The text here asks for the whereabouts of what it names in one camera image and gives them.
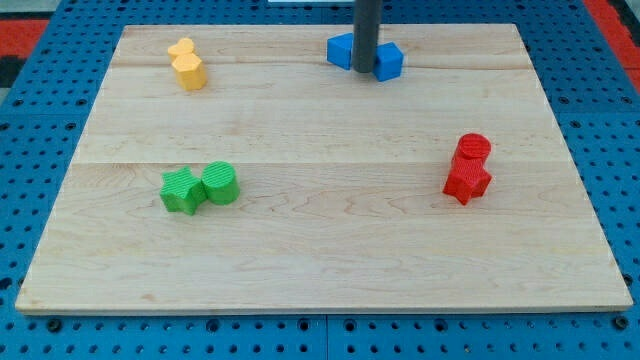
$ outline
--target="blue cube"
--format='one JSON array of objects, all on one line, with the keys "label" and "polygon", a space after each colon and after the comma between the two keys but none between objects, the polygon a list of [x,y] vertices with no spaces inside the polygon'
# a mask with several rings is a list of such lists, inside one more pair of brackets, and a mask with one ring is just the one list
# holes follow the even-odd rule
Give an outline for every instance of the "blue cube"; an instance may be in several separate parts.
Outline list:
[{"label": "blue cube", "polygon": [[327,40],[327,61],[345,70],[351,69],[353,34],[343,34]]},{"label": "blue cube", "polygon": [[376,50],[376,63],[373,74],[378,81],[387,81],[397,78],[402,73],[402,60],[404,55],[395,43],[379,45]]}]

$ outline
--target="black pole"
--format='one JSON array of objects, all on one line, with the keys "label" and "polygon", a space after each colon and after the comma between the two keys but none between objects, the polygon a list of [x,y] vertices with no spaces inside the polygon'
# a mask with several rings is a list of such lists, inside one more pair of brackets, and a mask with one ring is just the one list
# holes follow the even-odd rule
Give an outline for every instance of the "black pole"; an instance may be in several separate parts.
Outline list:
[{"label": "black pole", "polygon": [[373,71],[382,18],[382,0],[356,0],[353,14],[351,62],[357,72]]}]

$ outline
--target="yellow block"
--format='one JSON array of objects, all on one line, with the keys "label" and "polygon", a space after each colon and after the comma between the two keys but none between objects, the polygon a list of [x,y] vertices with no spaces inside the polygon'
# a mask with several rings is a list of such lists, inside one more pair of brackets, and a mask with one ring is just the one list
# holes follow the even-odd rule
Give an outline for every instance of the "yellow block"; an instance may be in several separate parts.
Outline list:
[{"label": "yellow block", "polygon": [[207,73],[204,70],[202,59],[196,54],[179,55],[171,63],[176,73],[176,81],[185,90],[202,89],[207,83]]},{"label": "yellow block", "polygon": [[193,40],[189,38],[182,38],[178,40],[178,43],[169,46],[167,53],[173,62],[180,55],[195,54],[196,46],[193,43]]}]

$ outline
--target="3d printed block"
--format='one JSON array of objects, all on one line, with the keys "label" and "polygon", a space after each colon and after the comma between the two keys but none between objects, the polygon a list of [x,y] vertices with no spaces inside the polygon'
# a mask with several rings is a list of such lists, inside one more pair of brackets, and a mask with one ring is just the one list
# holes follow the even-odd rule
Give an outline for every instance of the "3d printed block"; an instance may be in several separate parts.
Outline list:
[{"label": "3d printed block", "polygon": [[387,81],[397,78],[402,73],[402,61],[404,55],[395,43],[379,45],[376,51],[376,64],[373,74],[378,81]]},{"label": "3d printed block", "polygon": [[484,169],[490,152],[491,143],[484,136],[472,133],[461,137],[442,192],[455,196],[462,205],[473,197],[484,195],[491,182],[491,174]]},{"label": "3d printed block", "polygon": [[353,34],[338,35],[327,40],[327,61],[345,70],[351,68]]},{"label": "3d printed block", "polygon": [[171,58],[171,62],[173,62],[180,55],[195,54],[196,46],[193,43],[193,40],[189,38],[182,38],[178,40],[178,43],[169,46],[167,53]]},{"label": "3d printed block", "polygon": [[198,90],[207,83],[207,73],[202,60],[195,54],[178,56],[172,63],[176,81],[185,90]]},{"label": "3d printed block", "polygon": [[217,205],[230,204],[240,195],[236,172],[231,164],[223,161],[216,161],[204,168],[202,183],[207,198]]},{"label": "3d printed block", "polygon": [[162,179],[164,185],[160,197],[167,211],[193,215],[198,205],[207,198],[202,182],[191,174],[187,166],[175,172],[163,173]]}]

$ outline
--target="wooden table surface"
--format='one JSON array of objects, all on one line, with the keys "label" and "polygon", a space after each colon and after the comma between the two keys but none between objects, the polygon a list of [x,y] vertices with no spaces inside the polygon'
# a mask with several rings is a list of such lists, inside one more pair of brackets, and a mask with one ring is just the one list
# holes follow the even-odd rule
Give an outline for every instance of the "wooden table surface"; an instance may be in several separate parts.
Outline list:
[{"label": "wooden table surface", "polygon": [[[384,25],[401,78],[328,64],[348,26],[125,29],[16,307],[25,314],[502,313],[632,304],[513,25]],[[190,36],[209,82],[166,49]],[[466,207],[460,136],[493,144]],[[241,195],[168,213],[161,173]]]}]

